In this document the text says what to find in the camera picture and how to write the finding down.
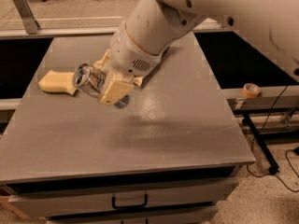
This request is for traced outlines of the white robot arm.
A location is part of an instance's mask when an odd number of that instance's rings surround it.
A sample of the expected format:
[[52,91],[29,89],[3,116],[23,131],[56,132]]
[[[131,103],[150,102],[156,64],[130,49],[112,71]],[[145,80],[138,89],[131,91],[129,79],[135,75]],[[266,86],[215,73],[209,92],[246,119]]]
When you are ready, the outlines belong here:
[[99,102],[116,104],[136,78],[146,77],[161,62],[175,40],[205,19],[236,32],[298,78],[299,0],[140,0],[95,64],[106,75]]

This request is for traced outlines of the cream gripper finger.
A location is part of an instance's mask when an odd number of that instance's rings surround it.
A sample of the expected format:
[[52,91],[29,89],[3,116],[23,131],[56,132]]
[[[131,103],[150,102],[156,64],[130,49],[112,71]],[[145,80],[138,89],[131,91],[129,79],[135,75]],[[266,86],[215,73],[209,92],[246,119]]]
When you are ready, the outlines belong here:
[[99,102],[104,105],[114,105],[134,88],[134,77],[120,72],[107,74]]
[[102,59],[95,62],[93,66],[103,73],[107,73],[111,67],[110,49],[107,49]]

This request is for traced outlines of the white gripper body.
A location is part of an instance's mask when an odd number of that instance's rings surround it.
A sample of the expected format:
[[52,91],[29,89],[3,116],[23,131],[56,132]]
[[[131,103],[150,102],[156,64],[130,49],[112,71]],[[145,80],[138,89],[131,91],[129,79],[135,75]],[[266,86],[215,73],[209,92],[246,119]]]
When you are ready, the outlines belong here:
[[114,69],[136,77],[146,77],[162,59],[162,55],[151,55],[139,48],[127,34],[124,21],[112,36],[109,51]]

